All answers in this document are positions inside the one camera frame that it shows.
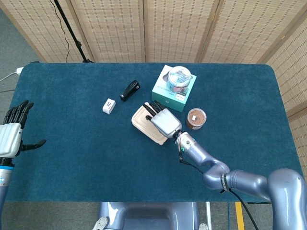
small white box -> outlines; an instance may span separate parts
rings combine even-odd
[[[105,105],[104,105],[104,107],[102,107],[102,111],[104,111],[104,112],[107,113],[107,114],[110,114],[110,113],[112,112],[112,110],[113,110],[115,104],[116,104],[116,103],[115,103],[114,100],[108,98],[107,101],[106,101],[106,103],[105,103]]]

teal box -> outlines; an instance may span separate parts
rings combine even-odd
[[[191,80],[185,93],[175,93],[170,91],[167,85],[168,72],[171,69],[172,67],[170,66],[164,66],[157,82],[153,87],[152,100],[157,100],[158,102],[169,108],[182,112],[196,80],[196,76],[191,75]]]

table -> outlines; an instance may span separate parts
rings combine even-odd
[[[182,113],[171,110],[211,155],[268,176],[278,168],[302,174],[273,70],[267,65],[185,64],[197,76]],[[24,143],[46,139],[22,152],[9,201],[234,201],[206,188],[201,174],[179,164],[173,140],[160,146],[131,118],[146,101],[164,63],[32,63],[23,69],[12,106],[34,102]],[[119,95],[133,80],[141,88],[126,102]],[[102,106],[111,98],[110,115]],[[200,130],[185,124],[190,109],[207,114]],[[259,201],[242,195],[245,201]]]

yellow tape line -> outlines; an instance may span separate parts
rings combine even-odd
[[[244,221],[241,202],[236,202],[236,220],[238,222],[238,230],[244,230]]]

round jar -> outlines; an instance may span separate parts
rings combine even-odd
[[[191,72],[183,66],[175,66],[168,72],[167,86],[175,93],[186,93],[191,80]]]
[[[187,126],[191,129],[200,129],[207,120],[206,113],[199,109],[191,109],[187,117]]]

